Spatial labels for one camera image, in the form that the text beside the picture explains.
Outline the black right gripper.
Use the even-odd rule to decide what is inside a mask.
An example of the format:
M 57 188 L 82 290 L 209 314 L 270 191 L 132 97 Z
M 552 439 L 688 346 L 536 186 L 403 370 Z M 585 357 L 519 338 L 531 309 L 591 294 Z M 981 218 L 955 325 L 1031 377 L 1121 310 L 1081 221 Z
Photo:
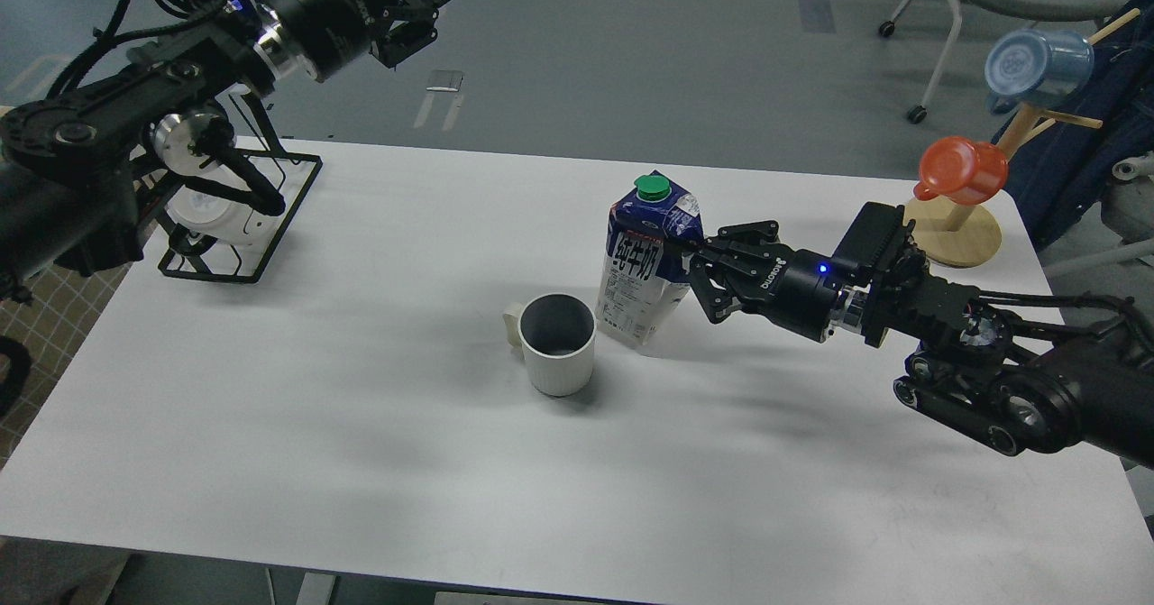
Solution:
M 702 221 L 688 221 L 664 237 L 664 257 L 690 257 L 690 289 L 711 323 L 734 314 L 757 315 L 824 342 L 846 282 L 816 252 L 784 246 L 779 232 L 778 222 L 758 221 L 710 236 Z

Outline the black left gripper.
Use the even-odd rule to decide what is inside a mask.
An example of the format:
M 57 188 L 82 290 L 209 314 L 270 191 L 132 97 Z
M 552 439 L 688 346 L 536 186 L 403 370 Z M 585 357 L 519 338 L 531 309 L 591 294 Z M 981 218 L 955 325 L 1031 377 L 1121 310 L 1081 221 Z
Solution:
M 297 68 L 316 82 L 368 53 L 394 69 L 436 42 L 454 0 L 260 0 L 260 58 L 273 79 Z

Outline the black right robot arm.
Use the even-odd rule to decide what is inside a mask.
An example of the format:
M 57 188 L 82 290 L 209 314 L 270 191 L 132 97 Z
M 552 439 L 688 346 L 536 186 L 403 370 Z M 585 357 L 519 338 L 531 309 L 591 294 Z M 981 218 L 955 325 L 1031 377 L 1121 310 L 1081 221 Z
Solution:
M 766 318 L 823 342 L 917 343 L 902 405 L 994 451 L 1093 445 L 1151 468 L 1151 321 L 1130 299 L 984 291 L 931 275 L 902 211 L 865 207 L 831 255 L 792 249 L 774 221 L 672 240 L 706 318 Z

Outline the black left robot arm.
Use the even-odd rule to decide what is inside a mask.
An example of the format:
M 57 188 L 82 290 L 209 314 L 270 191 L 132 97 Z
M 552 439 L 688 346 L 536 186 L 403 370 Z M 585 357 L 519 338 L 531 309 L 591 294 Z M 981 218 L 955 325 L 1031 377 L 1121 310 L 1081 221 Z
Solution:
M 297 68 L 322 82 L 367 53 L 395 68 L 436 42 L 451 1 L 118 0 L 46 96 L 3 114 L 3 300 L 32 301 L 48 266 L 138 261 L 182 188 L 283 215 L 217 98 L 243 84 L 257 104 Z

